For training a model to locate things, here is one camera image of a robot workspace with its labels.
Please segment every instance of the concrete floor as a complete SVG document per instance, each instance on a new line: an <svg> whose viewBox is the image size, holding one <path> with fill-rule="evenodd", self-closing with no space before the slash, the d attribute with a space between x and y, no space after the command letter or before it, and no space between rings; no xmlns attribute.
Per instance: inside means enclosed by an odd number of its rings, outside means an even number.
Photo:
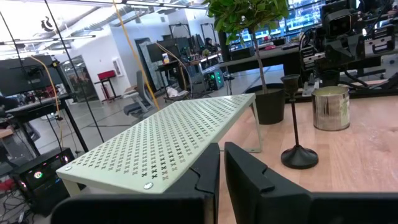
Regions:
<svg viewBox="0 0 398 224"><path fill-rule="evenodd" d="M265 67L264 72L266 74L266 82L267 83L280 83L280 78L284 75L283 67L281 65L273 66L273 67ZM254 86L260 85L261 79L259 70L249 70L245 72L239 72L233 74L235 77L234 80L231 81L232 84L232 92L234 95L242 94L245 92L246 89ZM226 96L226 86L218 91L214 91L213 93L209 94L212 97L217 96ZM165 103L163 100L163 96L157 98L159 106L161 108L166 107L170 103ZM139 122L136 118L132 116L126 116L123 112L124 106L131 104L132 101L130 99L120 99L116 100L112 103L101 103L99 101L92 101L90 102L91 110L95 117L95 120L98 123L99 130L102 133L102 136L105 141L111 139L115 135L123 132L127 128L131 127L132 125ZM94 120L90 115L88 107L86 103L79 103L75 105L70 105L70 110L72 115L80 129L80 132L86 142L86 145L89 150L99 146L102 143L98 130L94 124ZM155 113L156 109L152 109L149 114ZM83 152L83 149L80 145L80 142L70 126L70 122L66 116L61 112L61 116L64 118L63 121L58 122L62 128L62 136L63 136L63 145L64 147L70 147L72 151L80 151ZM58 147L57 138L52 131L49 122L45 119L35 119L30 122L33 127L38 130L41 137L35 143L37 148L39 149L40 153L48 152L56 147ZM58 127L55 121L51 121L52 126L54 127L55 132L57 133L58 137L60 137L60 127ZM103 193L98 189L86 188L83 192L92 193ZM13 219L17 217L17 213L20 212L22 209L22 205L19 208L15 209L15 212L10 212L7 214L5 218L8 218L12 215L15 215ZM41 215L36 215L34 217L34 222L38 223L50 223L50 217L42 217Z"/></svg>

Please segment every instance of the black table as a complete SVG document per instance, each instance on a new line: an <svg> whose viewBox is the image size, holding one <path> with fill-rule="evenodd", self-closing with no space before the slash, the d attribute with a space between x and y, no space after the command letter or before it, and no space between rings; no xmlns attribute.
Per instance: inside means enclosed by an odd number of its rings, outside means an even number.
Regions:
<svg viewBox="0 0 398 224"><path fill-rule="evenodd" d="M69 117L70 123L75 130L77 138L80 141L80 144L85 152L88 152L87 145L83 139L83 136L80 133L80 130L73 119L73 116L69 110L69 107L65 100L70 99L71 96L68 94L58 96L59 108L65 109L67 115ZM30 138L29 133L26 130L26 127L23 125L26 122L32 121L33 119L40 118L45 116L46 114L54 113L57 111L57 107L55 105L55 98L48 98L44 99L40 102L31 103L29 105L20 106L18 108L14 108L12 110L6 111L6 113L11 114L13 118L12 120L16 121L18 126L22 129L25 138L27 139L28 143L32 147L33 151L35 152L36 156L40 155L39 150L37 149L35 142Z"/></svg>
<svg viewBox="0 0 398 224"><path fill-rule="evenodd" d="M106 91L104 82L109 82L109 85L111 86L112 93L113 93L112 97L109 97L108 92ZM112 82L111 82L111 78L104 78L104 79L101 79L99 82L94 82L94 84L99 84L99 83L102 85L102 88L104 89L104 94L105 94L105 98L106 98L102 102L108 101L108 100L115 100L116 98L121 97L121 95L116 95L116 93L114 92L114 88L113 88L113 85L112 85Z"/></svg>
<svg viewBox="0 0 398 224"><path fill-rule="evenodd" d="M283 46L272 50L261 50L260 58L262 66L284 65L285 75L300 74L300 54L299 48L282 50ZM226 67L229 73L242 72L259 68L257 57L254 55L239 60L230 60L220 63L220 67Z"/></svg>

